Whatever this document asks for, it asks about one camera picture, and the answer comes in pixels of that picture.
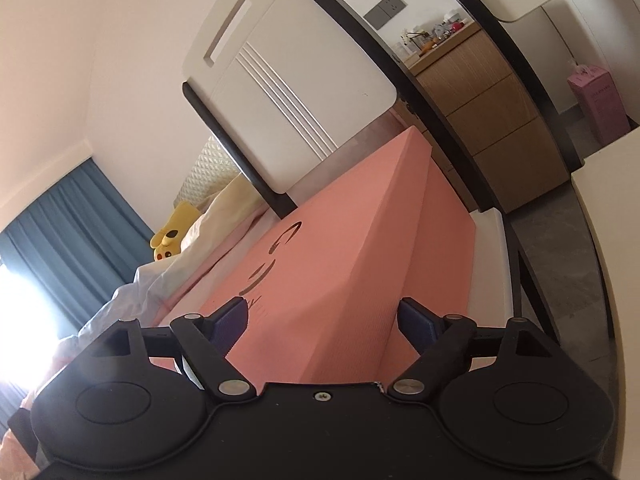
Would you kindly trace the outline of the blue curtain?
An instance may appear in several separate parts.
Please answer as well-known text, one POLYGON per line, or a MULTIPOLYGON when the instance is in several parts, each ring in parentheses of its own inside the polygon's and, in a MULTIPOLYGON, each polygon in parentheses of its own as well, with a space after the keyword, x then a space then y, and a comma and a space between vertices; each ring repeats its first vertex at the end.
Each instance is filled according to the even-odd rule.
POLYGON ((151 229, 86 160, 1 232, 1 418, 44 378, 58 342, 78 333, 152 259, 151 229))

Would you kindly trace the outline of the clutter on cabinet top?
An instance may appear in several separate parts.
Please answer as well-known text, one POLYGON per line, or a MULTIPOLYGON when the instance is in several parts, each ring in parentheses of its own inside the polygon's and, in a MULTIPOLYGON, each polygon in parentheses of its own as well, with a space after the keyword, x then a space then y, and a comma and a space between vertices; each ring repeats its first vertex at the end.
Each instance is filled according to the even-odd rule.
POLYGON ((431 21, 406 29, 400 36, 400 46, 405 55, 424 55, 447 40, 455 32, 460 32, 473 19, 462 10, 452 10, 439 21, 431 21))

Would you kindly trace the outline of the grey wall socket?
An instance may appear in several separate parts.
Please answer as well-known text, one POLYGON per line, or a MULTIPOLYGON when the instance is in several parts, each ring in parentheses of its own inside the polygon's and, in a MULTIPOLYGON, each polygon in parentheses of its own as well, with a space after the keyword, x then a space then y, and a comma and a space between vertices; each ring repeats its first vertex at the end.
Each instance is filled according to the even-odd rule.
POLYGON ((375 29, 380 30, 392 18, 405 9, 404 0, 381 0, 363 18, 375 29))

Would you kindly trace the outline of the pink gift box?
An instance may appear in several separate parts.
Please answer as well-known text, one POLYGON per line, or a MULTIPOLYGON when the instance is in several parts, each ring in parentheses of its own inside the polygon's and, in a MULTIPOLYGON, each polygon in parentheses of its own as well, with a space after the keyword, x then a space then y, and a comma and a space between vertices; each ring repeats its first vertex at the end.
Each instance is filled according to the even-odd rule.
POLYGON ((602 145, 611 144, 630 131, 622 98, 608 70, 595 65, 576 65, 567 83, 602 145))

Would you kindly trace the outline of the wooden drawer cabinet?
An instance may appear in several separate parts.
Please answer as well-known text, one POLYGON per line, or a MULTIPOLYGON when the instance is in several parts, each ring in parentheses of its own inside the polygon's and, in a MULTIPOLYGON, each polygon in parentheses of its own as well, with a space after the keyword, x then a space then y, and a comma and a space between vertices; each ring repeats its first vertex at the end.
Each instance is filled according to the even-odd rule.
POLYGON ((506 212, 565 183, 560 151, 520 78, 480 25, 470 23, 409 70, 444 113, 506 212))

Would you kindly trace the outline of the left white folding chair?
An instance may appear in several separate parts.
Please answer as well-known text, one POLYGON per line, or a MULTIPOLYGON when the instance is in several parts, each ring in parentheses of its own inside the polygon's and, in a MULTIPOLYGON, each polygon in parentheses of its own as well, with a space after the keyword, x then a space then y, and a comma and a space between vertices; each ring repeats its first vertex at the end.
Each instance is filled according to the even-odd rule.
MULTIPOLYGON (((507 214, 407 64, 341 0, 216 0, 183 73, 186 100, 280 216, 302 200, 299 182, 349 141, 403 125, 431 144, 465 206, 507 214)), ((558 114, 521 83, 570 174, 578 157, 558 114)))

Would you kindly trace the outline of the yellow plush toy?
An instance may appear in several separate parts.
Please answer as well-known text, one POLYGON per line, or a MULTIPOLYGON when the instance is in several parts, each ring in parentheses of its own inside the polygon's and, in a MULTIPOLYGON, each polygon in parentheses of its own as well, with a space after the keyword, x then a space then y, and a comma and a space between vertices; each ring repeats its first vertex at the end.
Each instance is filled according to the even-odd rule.
POLYGON ((178 203, 164 226, 150 240, 154 260, 160 261, 179 255, 182 240, 200 217, 201 211, 191 203, 186 200, 178 203))

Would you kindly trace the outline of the salmon pink box lid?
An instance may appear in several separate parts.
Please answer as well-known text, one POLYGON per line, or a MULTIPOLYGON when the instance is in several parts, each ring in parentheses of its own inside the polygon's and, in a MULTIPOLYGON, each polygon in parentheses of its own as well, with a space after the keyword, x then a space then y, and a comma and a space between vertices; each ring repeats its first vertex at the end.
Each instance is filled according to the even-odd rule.
POLYGON ((402 298, 468 310, 475 224, 410 128, 276 223, 203 299, 175 315, 248 305, 229 361, 267 382, 389 384, 415 359, 398 330, 402 298))

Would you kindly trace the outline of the quilted cream headboard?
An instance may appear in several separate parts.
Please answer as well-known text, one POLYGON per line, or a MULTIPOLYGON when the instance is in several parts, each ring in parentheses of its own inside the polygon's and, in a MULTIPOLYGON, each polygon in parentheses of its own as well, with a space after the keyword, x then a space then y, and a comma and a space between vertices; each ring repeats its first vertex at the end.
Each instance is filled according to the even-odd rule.
POLYGON ((188 202, 198 206, 223 190, 239 173, 239 167, 218 139, 210 136, 184 179, 174 205, 188 202))

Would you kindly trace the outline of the pink bed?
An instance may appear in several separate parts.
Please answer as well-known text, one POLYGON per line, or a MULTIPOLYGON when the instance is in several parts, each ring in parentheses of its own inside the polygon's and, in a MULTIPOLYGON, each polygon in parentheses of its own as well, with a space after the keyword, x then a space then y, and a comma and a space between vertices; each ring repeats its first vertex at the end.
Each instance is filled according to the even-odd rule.
POLYGON ((240 214, 204 214, 186 234, 180 255, 142 266, 134 280, 116 289, 79 332, 56 344, 46 374, 27 390, 14 411, 29 410, 47 381, 114 322, 136 318, 142 326, 152 327, 168 315, 197 311, 277 221, 265 206, 240 214))

